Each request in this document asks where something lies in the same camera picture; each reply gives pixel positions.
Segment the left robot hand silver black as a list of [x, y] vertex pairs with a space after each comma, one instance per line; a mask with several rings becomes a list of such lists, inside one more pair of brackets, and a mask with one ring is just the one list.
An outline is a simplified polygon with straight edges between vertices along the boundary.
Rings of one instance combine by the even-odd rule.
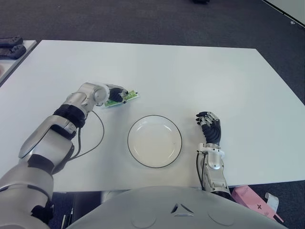
[[109, 100], [111, 101], [122, 103], [124, 101], [124, 97], [129, 94], [128, 90], [121, 86], [114, 84], [106, 84], [106, 86], [109, 88]]

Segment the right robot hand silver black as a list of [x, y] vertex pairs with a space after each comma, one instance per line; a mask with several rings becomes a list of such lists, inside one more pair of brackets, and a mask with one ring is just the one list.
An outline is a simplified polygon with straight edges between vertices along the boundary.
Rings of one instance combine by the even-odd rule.
[[220, 145], [221, 122], [213, 112], [200, 112], [196, 115], [196, 122], [201, 127], [207, 144]]

